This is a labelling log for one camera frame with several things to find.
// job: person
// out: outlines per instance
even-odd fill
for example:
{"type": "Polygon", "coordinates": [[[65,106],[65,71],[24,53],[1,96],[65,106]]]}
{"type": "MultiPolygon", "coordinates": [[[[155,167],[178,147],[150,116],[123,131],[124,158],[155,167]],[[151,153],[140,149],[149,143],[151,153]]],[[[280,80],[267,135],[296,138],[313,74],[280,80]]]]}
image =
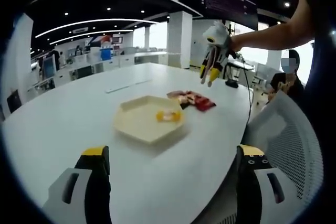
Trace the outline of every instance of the person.
{"type": "Polygon", "coordinates": [[[299,104],[302,100],[304,88],[299,77],[297,76],[297,71],[300,66],[299,54],[295,50],[288,50],[288,58],[294,60],[294,63],[292,63],[293,66],[291,66],[293,69],[289,70],[289,66],[284,66],[285,63],[281,64],[284,72],[276,73],[273,76],[270,83],[272,88],[268,92],[269,102],[275,97],[279,90],[286,93],[297,104],[299,104]]]}
{"type": "Polygon", "coordinates": [[[290,21],[261,31],[254,31],[232,37],[232,50],[243,47],[268,50],[295,48],[314,39],[314,53],[310,76],[302,103],[302,111],[309,119],[320,143],[323,157],[323,190],[319,195],[318,211],[323,217],[330,214],[326,198],[333,185],[332,158],[330,146],[333,140],[334,112],[334,61],[336,56],[336,3],[333,0],[299,0],[290,21]]]}

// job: sleeve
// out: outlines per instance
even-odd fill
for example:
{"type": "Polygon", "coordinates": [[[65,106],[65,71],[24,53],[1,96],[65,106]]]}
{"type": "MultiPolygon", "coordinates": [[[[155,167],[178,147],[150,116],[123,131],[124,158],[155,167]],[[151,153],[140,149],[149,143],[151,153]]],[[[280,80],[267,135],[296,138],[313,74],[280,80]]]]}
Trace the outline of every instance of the sleeve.
{"type": "Polygon", "coordinates": [[[276,73],[273,76],[273,79],[271,80],[271,86],[272,88],[274,88],[276,91],[278,90],[278,83],[280,82],[280,75],[278,73],[276,73]]]}

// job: black cable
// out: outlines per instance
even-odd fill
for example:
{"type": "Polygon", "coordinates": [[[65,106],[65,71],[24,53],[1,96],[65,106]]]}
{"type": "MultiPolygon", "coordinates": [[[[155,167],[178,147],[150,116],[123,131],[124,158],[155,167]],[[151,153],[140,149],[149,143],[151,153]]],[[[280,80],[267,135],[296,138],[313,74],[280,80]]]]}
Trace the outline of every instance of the black cable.
{"type": "Polygon", "coordinates": [[[241,58],[243,60],[244,74],[245,74],[245,79],[246,79],[246,84],[247,84],[247,90],[248,90],[248,100],[250,102],[250,110],[248,112],[248,119],[247,119],[247,122],[246,122],[246,125],[247,125],[248,122],[250,121],[252,103],[251,103],[250,87],[249,87],[249,84],[248,84],[247,75],[246,75],[246,69],[245,69],[245,59],[242,56],[241,56],[241,58]]]}

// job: oval table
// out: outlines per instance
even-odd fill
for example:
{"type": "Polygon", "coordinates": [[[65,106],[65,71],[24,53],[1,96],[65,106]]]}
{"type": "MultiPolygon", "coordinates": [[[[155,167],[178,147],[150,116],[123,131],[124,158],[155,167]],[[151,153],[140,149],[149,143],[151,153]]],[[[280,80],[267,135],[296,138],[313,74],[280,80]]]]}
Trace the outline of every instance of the oval table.
{"type": "Polygon", "coordinates": [[[17,178],[40,207],[49,186],[85,149],[107,145],[113,224],[189,224],[223,182],[248,112],[243,86],[233,89],[217,79],[208,88],[196,72],[146,63],[48,91],[15,111],[3,133],[17,178]],[[110,89],[117,91],[106,93],[110,89]],[[205,113],[186,108],[188,133],[168,144],[147,146],[114,131],[120,103],[143,95],[166,97],[173,90],[201,93],[217,106],[205,113]]]}

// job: beige tray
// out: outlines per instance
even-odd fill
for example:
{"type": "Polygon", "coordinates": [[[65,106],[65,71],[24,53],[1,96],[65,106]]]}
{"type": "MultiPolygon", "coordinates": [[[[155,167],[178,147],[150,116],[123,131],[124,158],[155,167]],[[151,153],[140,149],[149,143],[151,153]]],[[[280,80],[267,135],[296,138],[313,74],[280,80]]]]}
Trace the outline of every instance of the beige tray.
{"type": "Polygon", "coordinates": [[[149,95],[121,103],[114,118],[116,130],[147,144],[153,144],[178,131],[183,124],[183,111],[177,101],[149,95]],[[160,110],[180,110],[181,120],[158,122],[156,114],[160,110]]]}

